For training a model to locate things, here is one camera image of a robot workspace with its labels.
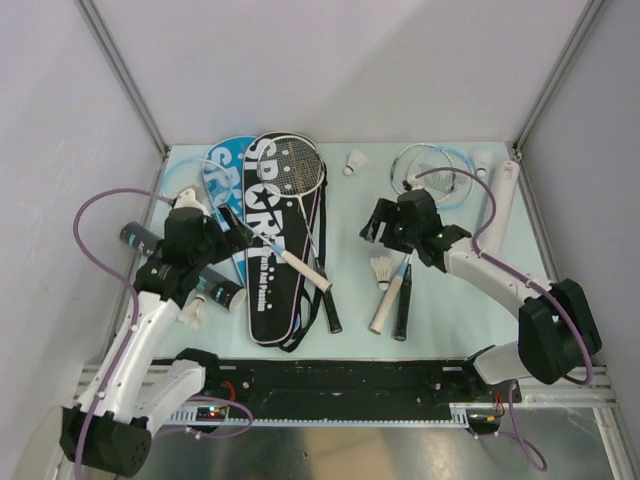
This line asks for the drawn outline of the white racket right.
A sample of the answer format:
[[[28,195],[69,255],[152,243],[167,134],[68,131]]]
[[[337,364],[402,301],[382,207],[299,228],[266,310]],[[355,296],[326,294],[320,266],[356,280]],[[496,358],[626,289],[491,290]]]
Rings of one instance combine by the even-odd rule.
[[[392,163],[390,171],[392,188],[397,194],[404,193],[403,180],[409,177],[417,178],[417,175],[424,171],[452,166],[452,158],[443,147],[422,143],[411,145],[402,150]],[[445,200],[453,193],[455,187],[455,173],[450,171],[433,173],[417,179],[436,202]],[[411,260],[411,256],[406,255],[402,264],[403,282],[399,291],[398,314],[393,333],[393,338],[397,341],[407,340],[413,283]]]

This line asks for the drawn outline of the right frame post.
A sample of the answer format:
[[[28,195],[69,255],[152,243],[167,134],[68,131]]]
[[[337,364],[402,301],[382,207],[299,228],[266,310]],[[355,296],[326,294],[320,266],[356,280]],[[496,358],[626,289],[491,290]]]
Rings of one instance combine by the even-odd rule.
[[[512,142],[512,150],[518,161],[522,159],[524,146],[543,117],[550,102],[557,94],[566,76],[569,74],[571,67],[577,60],[609,4],[610,1],[606,0],[589,0],[586,2],[559,57],[555,61],[541,91],[537,95],[524,123]]]

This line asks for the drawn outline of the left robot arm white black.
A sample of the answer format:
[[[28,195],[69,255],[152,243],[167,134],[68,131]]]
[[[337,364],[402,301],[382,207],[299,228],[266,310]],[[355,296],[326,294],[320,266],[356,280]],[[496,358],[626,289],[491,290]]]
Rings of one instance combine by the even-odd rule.
[[[197,202],[174,206],[163,238],[126,284],[127,317],[87,389],[63,410],[60,445],[76,476],[91,467],[134,477],[169,417],[189,399],[220,391],[217,355],[194,348],[180,352],[149,390],[141,389],[157,345],[178,320],[201,272],[250,245],[252,234],[234,212],[226,206],[219,211],[226,229]]]

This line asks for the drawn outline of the frame post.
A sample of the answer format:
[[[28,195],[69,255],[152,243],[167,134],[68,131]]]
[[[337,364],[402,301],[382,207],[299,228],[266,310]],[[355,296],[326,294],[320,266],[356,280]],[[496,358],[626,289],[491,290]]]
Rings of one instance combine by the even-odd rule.
[[[524,146],[543,117],[550,102],[557,94],[566,76],[569,74],[571,67],[577,60],[609,4],[610,1],[606,0],[589,0],[586,2],[559,57],[555,61],[541,91],[537,95],[524,123],[512,142],[512,150],[518,161],[522,159]]]
[[[133,112],[154,146],[154,149],[160,159],[164,161],[167,157],[169,147],[96,3],[91,0],[75,0],[74,4],[102,52]]]

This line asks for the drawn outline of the shuttlecock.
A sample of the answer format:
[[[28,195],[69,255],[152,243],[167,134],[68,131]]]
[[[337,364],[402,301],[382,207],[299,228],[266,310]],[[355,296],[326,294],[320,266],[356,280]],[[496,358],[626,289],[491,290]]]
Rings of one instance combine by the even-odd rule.
[[[393,257],[391,255],[372,257],[370,266],[374,271],[378,288],[381,291],[387,291],[393,273]]]
[[[343,168],[343,174],[345,176],[350,176],[368,162],[369,158],[361,150],[353,149],[347,157],[345,167]]]
[[[202,294],[196,294],[181,310],[178,320],[189,327],[200,328],[204,323],[204,304],[205,297]]]
[[[479,178],[486,178],[493,167],[494,154],[485,149],[475,150],[471,159],[475,165],[475,174]]]

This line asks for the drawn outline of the light blue racket left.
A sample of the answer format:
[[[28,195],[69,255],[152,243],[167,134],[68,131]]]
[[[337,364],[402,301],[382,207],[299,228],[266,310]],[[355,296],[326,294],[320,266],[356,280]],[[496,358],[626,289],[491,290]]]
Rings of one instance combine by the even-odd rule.
[[[211,213],[211,217],[216,220],[214,214],[211,212],[211,204],[209,202],[208,193],[202,179],[202,167],[205,165],[205,158],[187,158],[179,161],[165,174],[162,191],[167,197],[176,198],[177,195],[188,187],[197,187],[202,192],[202,202],[207,206]],[[254,235],[260,238],[264,243],[268,245],[268,249],[274,252],[278,256],[282,256],[285,249],[276,245],[271,240],[268,240],[264,234],[258,233],[256,227],[250,227],[248,223],[241,219],[244,224],[254,232]]]

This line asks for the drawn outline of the black shuttlecock tube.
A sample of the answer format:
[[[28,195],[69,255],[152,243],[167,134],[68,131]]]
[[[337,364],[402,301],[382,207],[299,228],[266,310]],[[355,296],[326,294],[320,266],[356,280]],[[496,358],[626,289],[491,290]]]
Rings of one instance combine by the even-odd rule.
[[[145,257],[154,253],[158,242],[161,240],[158,235],[135,221],[129,222],[121,228],[119,238],[124,244],[137,250]],[[197,286],[200,292],[227,310],[230,297],[241,288],[244,287],[210,267],[201,271]]]

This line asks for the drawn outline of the light blue racket right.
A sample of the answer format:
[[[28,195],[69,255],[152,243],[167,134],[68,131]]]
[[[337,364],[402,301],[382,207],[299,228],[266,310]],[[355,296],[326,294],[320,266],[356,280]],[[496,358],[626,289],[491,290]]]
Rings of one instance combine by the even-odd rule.
[[[474,169],[475,164],[453,148],[417,143],[404,148],[393,160],[390,184],[398,195],[422,188],[434,198],[437,205],[451,210],[464,203],[472,191],[471,180],[460,172],[471,173]],[[385,291],[369,325],[371,332],[381,333],[391,307],[397,306],[393,338],[399,341],[407,338],[412,293],[411,257],[407,253],[395,271],[391,270],[389,256],[371,259],[379,287]]]

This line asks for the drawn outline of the blue racket bag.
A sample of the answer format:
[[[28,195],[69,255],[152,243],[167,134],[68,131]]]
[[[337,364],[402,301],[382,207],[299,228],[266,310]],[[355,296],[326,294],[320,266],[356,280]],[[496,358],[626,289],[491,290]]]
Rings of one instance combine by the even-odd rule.
[[[211,212],[220,224],[219,206],[227,204],[244,219],[244,155],[254,136],[236,136],[211,147],[202,167],[202,179],[211,204]]]

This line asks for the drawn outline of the left frame post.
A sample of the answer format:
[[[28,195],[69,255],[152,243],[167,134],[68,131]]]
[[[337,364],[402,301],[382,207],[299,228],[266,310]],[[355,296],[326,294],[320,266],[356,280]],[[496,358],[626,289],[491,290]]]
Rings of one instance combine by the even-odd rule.
[[[167,157],[169,147],[96,3],[91,0],[75,0],[74,4],[102,52],[133,112],[154,146],[154,149],[160,159],[164,161]]]

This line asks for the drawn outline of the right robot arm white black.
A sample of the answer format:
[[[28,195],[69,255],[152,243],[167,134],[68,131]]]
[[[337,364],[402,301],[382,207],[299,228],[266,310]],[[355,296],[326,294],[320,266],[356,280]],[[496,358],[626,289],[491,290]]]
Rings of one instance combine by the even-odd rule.
[[[526,377],[551,385],[578,366],[593,375],[591,359],[602,340],[581,285],[571,279],[542,281],[490,255],[475,235],[443,224],[426,191],[379,199],[359,235],[466,281],[517,320],[516,341],[469,357],[473,369],[461,378],[469,398],[486,400],[499,383]]]

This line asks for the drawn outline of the white racket black grip left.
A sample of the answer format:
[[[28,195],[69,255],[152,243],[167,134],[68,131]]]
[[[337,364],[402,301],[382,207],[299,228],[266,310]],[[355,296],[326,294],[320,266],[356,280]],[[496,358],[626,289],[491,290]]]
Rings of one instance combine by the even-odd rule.
[[[314,285],[322,291],[329,330],[332,334],[341,333],[342,325],[338,317],[335,302],[330,293],[332,283],[326,278],[326,272],[324,271],[314,244],[302,201],[304,196],[317,190],[324,180],[324,167],[321,165],[321,161],[305,161],[291,157],[289,160],[285,160],[283,165],[280,165],[280,161],[276,160],[259,160],[258,173],[268,193],[281,198],[296,198],[298,200],[300,212],[305,227],[307,228],[307,237],[311,242],[311,249],[315,261],[314,269],[311,269],[305,262],[284,247],[277,246],[264,234],[259,233],[247,223],[244,223],[244,226],[251,230],[255,236],[266,242],[286,263],[313,282]],[[233,186],[234,181],[229,170],[224,169],[215,162],[205,162],[203,189],[208,195],[210,210],[222,225],[231,225],[229,220],[223,219],[220,208],[231,198]]]

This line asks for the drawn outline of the black racket bag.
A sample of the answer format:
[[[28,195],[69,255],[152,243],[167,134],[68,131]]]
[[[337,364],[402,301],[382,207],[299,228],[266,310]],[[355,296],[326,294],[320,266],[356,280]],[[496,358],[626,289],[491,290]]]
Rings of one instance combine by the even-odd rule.
[[[266,191],[257,173],[257,159],[269,139],[289,132],[267,133],[255,140],[244,156],[244,220],[256,227],[278,246],[284,247],[311,269],[315,267],[313,253],[306,238],[306,229],[298,202]],[[326,231],[313,226],[326,224],[326,167],[321,187],[304,199],[304,206],[313,233],[313,240],[324,267]],[[315,321],[323,293],[313,282],[296,271],[268,245],[256,236],[246,251],[249,334],[262,347],[277,347],[291,353],[298,348]]]

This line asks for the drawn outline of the white tube cap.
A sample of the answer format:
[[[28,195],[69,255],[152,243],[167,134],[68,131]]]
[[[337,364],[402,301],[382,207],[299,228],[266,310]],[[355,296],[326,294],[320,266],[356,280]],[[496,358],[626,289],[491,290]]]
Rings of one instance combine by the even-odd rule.
[[[236,291],[230,297],[230,300],[228,302],[228,310],[231,313],[235,313],[236,311],[238,311],[240,309],[240,307],[246,301],[246,297],[247,297],[247,290],[246,289],[241,288],[238,291]]]

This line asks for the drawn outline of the light blue racket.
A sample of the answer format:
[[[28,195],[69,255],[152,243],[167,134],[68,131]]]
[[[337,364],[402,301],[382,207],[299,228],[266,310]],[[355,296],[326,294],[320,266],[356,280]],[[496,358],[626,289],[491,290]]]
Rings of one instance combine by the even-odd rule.
[[[404,148],[393,160],[390,184],[398,195],[422,188],[434,198],[437,205],[451,210],[464,203],[472,191],[471,180],[460,172],[471,173],[474,169],[475,164],[453,148],[417,143]],[[389,256],[371,259],[379,287],[385,291],[369,325],[371,332],[381,333],[391,307],[397,306],[393,338],[399,341],[407,338],[412,293],[411,257],[407,253],[395,271],[391,270]]]
[[[205,158],[187,158],[179,161],[165,174],[162,191],[167,197],[176,198],[177,195],[188,187],[197,187],[202,192],[202,202],[207,206],[211,213],[211,217],[216,220],[214,214],[211,212],[211,204],[209,202],[208,193],[202,179],[202,167],[205,165]],[[244,224],[254,232],[254,235],[260,238],[264,243],[268,245],[268,249],[274,252],[278,256],[282,256],[285,249],[276,245],[271,240],[268,240],[264,234],[258,233],[256,227],[250,227],[248,223],[241,219]]]

